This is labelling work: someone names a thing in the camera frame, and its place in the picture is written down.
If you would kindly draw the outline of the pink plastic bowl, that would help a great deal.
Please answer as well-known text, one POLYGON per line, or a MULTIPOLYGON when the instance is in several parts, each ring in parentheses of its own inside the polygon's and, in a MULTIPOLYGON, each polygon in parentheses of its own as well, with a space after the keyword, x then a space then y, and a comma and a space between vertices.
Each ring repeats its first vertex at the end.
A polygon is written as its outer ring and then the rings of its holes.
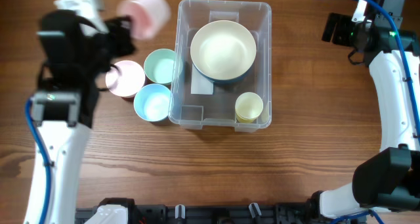
POLYGON ((146 81, 143 67, 132 60, 122 60, 114 66, 105 77, 108 90, 119 97, 134 97, 146 81))

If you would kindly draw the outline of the pink plastic cup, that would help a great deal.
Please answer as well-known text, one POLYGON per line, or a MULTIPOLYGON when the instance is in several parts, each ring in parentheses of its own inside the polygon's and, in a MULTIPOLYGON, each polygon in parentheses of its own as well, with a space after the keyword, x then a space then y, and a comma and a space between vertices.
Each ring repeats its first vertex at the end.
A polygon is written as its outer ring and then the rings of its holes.
POLYGON ((154 38, 171 17, 166 0, 124 0, 117 6, 117 14, 129 16, 131 37, 137 40, 154 38))

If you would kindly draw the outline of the dark blue large bowl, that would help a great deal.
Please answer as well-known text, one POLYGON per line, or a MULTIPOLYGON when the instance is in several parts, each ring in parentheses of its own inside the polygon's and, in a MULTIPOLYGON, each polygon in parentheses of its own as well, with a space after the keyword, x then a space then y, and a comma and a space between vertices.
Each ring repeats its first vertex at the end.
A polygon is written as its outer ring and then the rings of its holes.
POLYGON ((247 77, 247 75, 253 71, 254 69, 254 65, 252 65, 245 73, 243 73, 242 75, 236 77, 236 78, 232 78, 232 79, 214 79, 214 78, 210 78, 206 75, 204 75, 203 73, 201 73, 198 68, 196 67, 195 64, 192 65, 192 68, 198 71, 198 74, 200 76, 203 76, 205 79, 208 79, 210 82, 212 83, 218 83, 218 84, 230 84, 230 83, 236 83, 238 81, 241 81, 243 79, 245 79, 247 77))

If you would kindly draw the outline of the mint green plastic bowl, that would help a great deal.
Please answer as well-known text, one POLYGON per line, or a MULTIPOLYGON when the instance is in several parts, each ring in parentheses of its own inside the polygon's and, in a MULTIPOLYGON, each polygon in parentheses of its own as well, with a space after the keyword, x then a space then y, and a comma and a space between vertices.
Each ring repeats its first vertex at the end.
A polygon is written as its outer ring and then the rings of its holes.
POLYGON ((144 72, 147 78, 162 85, 170 85, 176 54, 171 49, 157 49, 151 52, 144 61, 144 72))

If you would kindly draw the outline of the cream large plastic bowl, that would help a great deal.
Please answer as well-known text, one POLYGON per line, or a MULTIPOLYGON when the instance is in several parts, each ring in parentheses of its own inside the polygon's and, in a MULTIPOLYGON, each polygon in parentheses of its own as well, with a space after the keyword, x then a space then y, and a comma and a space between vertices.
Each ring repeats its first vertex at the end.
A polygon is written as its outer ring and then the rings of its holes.
POLYGON ((204 75, 232 79, 245 73, 254 63, 257 44, 251 32, 229 20, 210 22, 192 39, 190 56, 204 75))

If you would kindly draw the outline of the pale green plastic cup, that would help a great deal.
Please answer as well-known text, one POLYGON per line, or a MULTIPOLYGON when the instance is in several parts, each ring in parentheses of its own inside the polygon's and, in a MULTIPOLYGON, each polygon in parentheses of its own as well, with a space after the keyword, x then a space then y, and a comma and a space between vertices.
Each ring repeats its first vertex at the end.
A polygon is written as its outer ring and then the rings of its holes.
POLYGON ((235 103, 235 112, 246 118, 260 116, 264 108, 263 100, 253 92, 242 93, 235 103))

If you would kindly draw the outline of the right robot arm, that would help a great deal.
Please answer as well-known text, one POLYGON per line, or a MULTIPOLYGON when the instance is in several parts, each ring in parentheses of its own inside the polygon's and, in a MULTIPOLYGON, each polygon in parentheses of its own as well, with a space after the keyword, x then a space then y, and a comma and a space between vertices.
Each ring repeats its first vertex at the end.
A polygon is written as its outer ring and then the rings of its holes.
POLYGON ((329 15, 322 39, 362 53, 377 92, 381 148, 349 184, 312 195, 309 221, 419 210, 419 40, 401 28, 405 0, 355 1, 352 16, 329 15))

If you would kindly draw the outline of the light blue plastic bowl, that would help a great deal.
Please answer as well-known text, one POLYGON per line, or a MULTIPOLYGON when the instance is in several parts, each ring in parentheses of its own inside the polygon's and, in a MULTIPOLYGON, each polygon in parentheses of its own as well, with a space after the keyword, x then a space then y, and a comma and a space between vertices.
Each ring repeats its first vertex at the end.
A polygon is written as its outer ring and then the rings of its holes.
POLYGON ((144 86, 133 101, 135 113, 147 122, 160 122, 168 117, 171 91, 161 84, 144 86))

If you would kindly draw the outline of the yellow plastic cup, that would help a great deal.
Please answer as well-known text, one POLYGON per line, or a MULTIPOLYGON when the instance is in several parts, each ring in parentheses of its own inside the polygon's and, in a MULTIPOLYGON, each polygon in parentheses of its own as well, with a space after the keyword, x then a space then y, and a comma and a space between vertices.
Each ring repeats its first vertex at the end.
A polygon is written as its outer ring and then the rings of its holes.
POLYGON ((236 114, 236 120, 239 123, 253 123, 257 118, 258 118, 258 116, 254 117, 254 118, 246 118, 246 117, 243 117, 239 114, 236 114))

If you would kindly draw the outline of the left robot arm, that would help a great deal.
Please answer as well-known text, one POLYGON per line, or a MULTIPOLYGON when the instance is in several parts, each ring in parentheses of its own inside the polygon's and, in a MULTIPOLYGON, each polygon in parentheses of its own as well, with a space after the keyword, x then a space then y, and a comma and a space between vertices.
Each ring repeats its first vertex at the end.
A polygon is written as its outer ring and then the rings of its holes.
POLYGON ((100 96, 96 79, 113 59, 135 51, 128 16, 94 22, 71 10, 40 21, 46 60, 25 117, 35 141, 35 163, 25 223, 73 223, 79 172, 100 96))

